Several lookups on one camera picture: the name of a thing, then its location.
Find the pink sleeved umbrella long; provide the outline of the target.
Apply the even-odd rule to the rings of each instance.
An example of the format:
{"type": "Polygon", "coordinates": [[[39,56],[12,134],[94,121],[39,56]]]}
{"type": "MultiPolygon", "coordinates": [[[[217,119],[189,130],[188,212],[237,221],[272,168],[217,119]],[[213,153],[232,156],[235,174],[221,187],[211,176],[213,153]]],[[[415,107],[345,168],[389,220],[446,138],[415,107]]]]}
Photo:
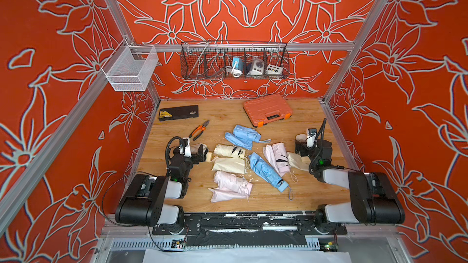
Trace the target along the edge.
{"type": "Polygon", "coordinates": [[[216,172],[214,175],[214,182],[217,183],[218,187],[222,190],[235,192],[246,197],[250,196],[253,188],[253,184],[246,179],[223,171],[216,172]]]}

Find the light blue sleeved umbrella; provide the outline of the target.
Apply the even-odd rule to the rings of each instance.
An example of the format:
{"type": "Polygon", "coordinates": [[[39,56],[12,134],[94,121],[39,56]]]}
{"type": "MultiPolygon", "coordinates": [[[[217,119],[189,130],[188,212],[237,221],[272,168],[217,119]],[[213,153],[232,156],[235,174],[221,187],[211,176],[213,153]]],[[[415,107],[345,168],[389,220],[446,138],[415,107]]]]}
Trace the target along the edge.
{"type": "Polygon", "coordinates": [[[262,140],[262,136],[255,129],[236,125],[232,133],[226,132],[225,139],[237,147],[252,150],[253,143],[270,143],[271,140],[262,140]]]}

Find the pink sleeved umbrella short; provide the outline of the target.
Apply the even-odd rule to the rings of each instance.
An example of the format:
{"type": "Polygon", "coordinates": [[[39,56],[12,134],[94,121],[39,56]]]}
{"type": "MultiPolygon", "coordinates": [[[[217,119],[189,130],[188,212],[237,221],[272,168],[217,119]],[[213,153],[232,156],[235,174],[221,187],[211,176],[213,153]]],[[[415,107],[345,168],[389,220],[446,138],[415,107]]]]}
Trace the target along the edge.
{"type": "Polygon", "coordinates": [[[285,174],[290,174],[292,180],[297,183],[297,177],[291,172],[291,166],[289,164],[288,154],[284,143],[279,142],[272,145],[274,154],[275,168],[278,174],[283,177],[285,174]]]}

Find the cream sleeved umbrella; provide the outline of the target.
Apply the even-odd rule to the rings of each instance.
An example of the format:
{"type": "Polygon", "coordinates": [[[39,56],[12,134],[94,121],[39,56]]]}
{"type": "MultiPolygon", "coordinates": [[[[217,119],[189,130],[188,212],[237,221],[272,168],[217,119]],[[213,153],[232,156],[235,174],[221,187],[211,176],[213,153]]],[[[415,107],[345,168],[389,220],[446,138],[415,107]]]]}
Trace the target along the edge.
{"type": "Polygon", "coordinates": [[[240,158],[244,159],[246,149],[238,146],[228,146],[223,144],[217,144],[214,149],[214,155],[226,158],[240,158]]]}

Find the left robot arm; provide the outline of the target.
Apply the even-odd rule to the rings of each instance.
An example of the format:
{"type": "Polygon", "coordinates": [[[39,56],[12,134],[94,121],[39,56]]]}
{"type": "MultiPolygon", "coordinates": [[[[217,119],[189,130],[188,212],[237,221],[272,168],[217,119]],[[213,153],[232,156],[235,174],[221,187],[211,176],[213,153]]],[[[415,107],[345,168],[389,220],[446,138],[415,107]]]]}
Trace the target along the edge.
{"type": "Polygon", "coordinates": [[[115,222],[124,226],[165,227],[180,231],[185,227],[181,206],[168,205],[167,199],[186,196],[190,172],[195,164],[205,162],[208,149],[198,145],[192,149],[190,142],[198,136],[171,138],[165,150],[166,174],[153,176],[139,172],[130,179],[123,198],[115,211],[115,222]]]}

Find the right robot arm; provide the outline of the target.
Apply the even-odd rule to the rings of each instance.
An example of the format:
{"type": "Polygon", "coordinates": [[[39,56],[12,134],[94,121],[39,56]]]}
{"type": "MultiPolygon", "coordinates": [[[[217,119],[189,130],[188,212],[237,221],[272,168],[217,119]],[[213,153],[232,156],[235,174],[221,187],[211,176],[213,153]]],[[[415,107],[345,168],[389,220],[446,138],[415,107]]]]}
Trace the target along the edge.
{"type": "Polygon", "coordinates": [[[320,129],[296,136],[295,153],[307,157],[307,170],[318,181],[349,191],[350,201],[319,205],[314,225],[322,233],[341,224],[401,224],[405,211],[390,179],[382,172],[362,172],[332,163],[332,143],[324,137],[327,120],[320,129]]]}

